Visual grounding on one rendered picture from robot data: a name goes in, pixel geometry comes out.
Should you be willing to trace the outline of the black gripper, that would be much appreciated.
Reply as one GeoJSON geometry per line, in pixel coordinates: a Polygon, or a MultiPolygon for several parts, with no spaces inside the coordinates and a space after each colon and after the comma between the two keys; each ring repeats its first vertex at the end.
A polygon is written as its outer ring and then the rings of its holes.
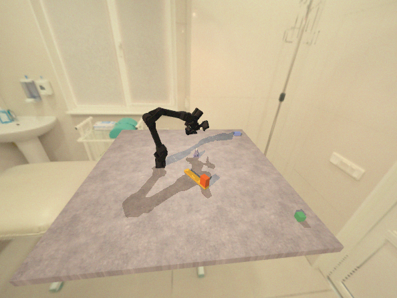
{"type": "Polygon", "coordinates": [[[203,128],[203,131],[205,131],[207,128],[209,128],[209,123],[207,120],[203,121],[201,124],[196,123],[195,127],[186,127],[185,128],[185,132],[186,135],[190,135],[190,134],[197,134],[197,130],[200,130],[200,128],[203,128]]]}

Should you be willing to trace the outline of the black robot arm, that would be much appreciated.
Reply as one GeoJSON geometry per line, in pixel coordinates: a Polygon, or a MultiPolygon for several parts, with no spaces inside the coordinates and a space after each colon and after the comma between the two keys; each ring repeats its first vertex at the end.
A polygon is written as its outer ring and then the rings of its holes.
{"type": "Polygon", "coordinates": [[[198,123],[198,119],[203,115],[203,112],[200,111],[198,108],[195,108],[194,112],[190,113],[185,111],[176,112],[173,110],[167,110],[158,107],[155,110],[149,111],[148,113],[145,113],[142,116],[142,119],[144,120],[145,124],[148,126],[150,133],[153,137],[154,143],[156,144],[156,152],[154,153],[154,156],[156,157],[155,168],[164,168],[166,166],[166,156],[168,155],[166,146],[162,144],[162,142],[160,141],[158,132],[156,130],[156,121],[162,115],[179,118],[185,121],[184,124],[185,126],[195,127],[196,123],[198,123]]]}

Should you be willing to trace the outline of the green cube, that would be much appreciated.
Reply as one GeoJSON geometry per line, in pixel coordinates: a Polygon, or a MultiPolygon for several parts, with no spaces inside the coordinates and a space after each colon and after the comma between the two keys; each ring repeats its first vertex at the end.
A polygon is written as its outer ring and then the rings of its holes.
{"type": "Polygon", "coordinates": [[[298,222],[302,222],[306,219],[306,216],[303,214],[303,212],[296,212],[294,217],[298,222]]]}

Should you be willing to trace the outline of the orange-yellow bar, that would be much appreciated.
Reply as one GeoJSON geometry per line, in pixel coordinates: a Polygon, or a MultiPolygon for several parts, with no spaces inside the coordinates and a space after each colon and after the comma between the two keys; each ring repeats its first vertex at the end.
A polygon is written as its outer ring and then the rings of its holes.
{"type": "Polygon", "coordinates": [[[188,168],[184,170],[184,172],[188,176],[190,176],[197,184],[199,184],[203,189],[206,190],[207,188],[209,188],[210,178],[206,174],[201,175],[201,178],[199,178],[195,173],[193,173],[188,168]]]}

